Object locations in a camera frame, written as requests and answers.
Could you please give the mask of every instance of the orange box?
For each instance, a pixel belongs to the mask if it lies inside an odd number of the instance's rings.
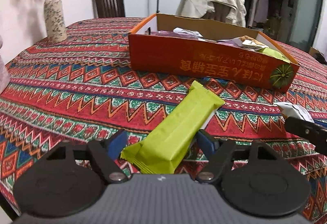
[[[176,27],[200,32],[205,39],[247,35],[284,54],[290,63],[262,53],[194,39],[149,35]],[[264,33],[214,20],[153,14],[129,33],[133,70],[191,77],[215,77],[236,83],[286,92],[300,65]]]

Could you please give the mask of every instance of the patterned tablecloth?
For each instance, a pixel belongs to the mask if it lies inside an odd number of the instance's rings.
[[[42,40],[7,64],[11,82],[0,96],[0,191],[13,205],[15,180],[61,140],[79,144],[108,138],[124,128],[133,144],[185,97],[194,78],[130,69],[128,31],[140,21],[77,22],[68,27],[66,41],[49,45]],[[240,144],[261,139],[288,158],[312,187],[303,215],[325,223],[327,158],[315,153],[313,145],[285,132],[274,102],[300,104],[313,118],[327,122],[327,69],[308,54],[282,45],[301,63],[286,94],[221,79],[197,79],[226,101],[207,131]],[[117,163],[127,175],[137,172],[124,160]],[[195,175],[205,164],[195,145],[176,173]]]

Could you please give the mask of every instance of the screw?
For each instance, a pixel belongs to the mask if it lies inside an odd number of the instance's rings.
[[[121,181],[126,178],[126,175],[122,172],[113,172],[110,173],[109,179],[112,181]]]
[[[202,171],[198,175],[200,180],[212,180],[215,176],[211,172]]]

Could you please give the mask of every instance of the black circular cover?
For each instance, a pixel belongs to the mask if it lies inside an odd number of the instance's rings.
[[[23,213],[41,217],[75,214],[94,204],[102,194],[99,176],[88,168],[51,160],[26,171],[14,185],[14,197]]]
[[[310,186],[294,168],[278,167],[275,160],[261,160],[229,171],[221,188],[238,210],[260,217],[281,217],[303,207]]]

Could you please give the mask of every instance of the white logo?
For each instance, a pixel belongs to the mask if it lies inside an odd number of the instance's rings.
[[[159,181],[163,181],[163,180],[166,180],[166,177],[165,176],[161,176],[160,178],[158,178]]]

